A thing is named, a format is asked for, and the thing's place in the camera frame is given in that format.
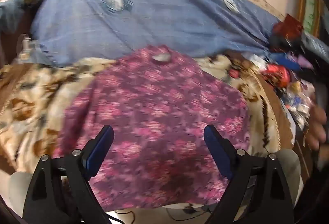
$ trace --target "transparent plastic wrapper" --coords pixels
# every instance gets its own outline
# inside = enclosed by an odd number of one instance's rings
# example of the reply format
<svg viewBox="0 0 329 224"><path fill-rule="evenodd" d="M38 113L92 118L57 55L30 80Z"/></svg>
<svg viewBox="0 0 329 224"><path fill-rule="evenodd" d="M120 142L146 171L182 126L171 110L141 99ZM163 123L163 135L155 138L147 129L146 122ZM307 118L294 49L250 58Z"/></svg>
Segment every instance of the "transparent plastic wrapper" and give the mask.
<svg viewBox="0 0 329 224"><path fill-rule="evenodd" d="M313 93L315 93L314 86L307 81L300 80L290 83L286 94L282 98L286 108L290 111L301 130L304 129L310 116L310 108L313 104L310 96Z"/></svg>
<svg viewBox="0 0 329 224"><path fill-rule="evenodd" d="M308 50L312 51L329 64L329 47L307 32L302 33L302 42Z"/></svg>

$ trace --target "purple cloth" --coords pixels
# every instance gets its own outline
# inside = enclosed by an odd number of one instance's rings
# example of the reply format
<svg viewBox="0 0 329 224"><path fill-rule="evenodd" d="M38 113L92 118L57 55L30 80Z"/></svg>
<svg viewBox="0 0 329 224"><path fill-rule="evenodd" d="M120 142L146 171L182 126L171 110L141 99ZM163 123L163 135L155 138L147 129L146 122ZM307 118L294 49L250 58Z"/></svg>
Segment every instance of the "purple cloth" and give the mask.
<svg viewBox="0 0 329 224"><path fill-rule="evenodd" d="M168 62L153 56L169 53ZM249 114L236 89L190 57L149 46L103 72L67 109L54 157L82 149L104 125L115 132L91 188L105 211L176 203L213 204L228 184L203 139L213 124L249 146Z"/></svg>

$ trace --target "blue cloth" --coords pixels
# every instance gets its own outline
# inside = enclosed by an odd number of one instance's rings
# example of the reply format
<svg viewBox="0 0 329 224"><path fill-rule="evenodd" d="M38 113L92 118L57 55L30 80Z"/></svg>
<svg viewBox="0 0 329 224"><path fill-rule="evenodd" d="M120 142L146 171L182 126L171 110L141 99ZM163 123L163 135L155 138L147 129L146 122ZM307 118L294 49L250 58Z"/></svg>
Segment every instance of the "blue cloth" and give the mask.
<svg viewBox="0 0 329 224"><path fill-rule="evenodd" d="M24 15L24 0L8 0L0 2L0 31L15 33Z"/></svg>
<svg viewBox="0 0 329 224"><path fill-rule="evenodd" d="M148 44L191 57L225 49L264 54L278 21L246 0L45 0L31 32L65 66L83 57L116 59Z"/></svg>

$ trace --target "floral pattern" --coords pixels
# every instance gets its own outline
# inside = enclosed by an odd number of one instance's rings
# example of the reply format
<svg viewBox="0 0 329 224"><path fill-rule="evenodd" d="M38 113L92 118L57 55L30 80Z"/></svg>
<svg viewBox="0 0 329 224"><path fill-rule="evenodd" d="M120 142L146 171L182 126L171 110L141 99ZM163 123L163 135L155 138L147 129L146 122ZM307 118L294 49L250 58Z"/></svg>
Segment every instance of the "floral pattern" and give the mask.
<svg viewBox="0 0 329 224"><path fill-rule="evenodd" d="M161 53L171 61L153 59ZM105 211L216 203L228 182L203 130L214 124L234 146L247 150L249 114L242 100L239 91L203 72L190 57L149 46L100 72L75 98L54 157L82 149L111 125L114 142L89 182Z"/></svg>

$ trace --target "clothing pile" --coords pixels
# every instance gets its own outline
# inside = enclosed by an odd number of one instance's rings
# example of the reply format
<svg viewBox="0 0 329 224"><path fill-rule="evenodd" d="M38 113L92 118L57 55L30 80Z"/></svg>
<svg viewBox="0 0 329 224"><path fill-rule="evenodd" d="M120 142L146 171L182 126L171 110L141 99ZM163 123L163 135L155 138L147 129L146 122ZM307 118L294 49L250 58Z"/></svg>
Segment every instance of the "clothing pile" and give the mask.
<svg viewBox="0 0 329 224"><path fill-rule="evenodd" d="M2 155L33 173L42 155L81 149L111 125L89 182L105 211L217 203L228 180L208 124L251 155L294 143L291 108L265 81L287 87L269 71L278 23L246 0L45 0L33 41L0 70Z"/></svg>

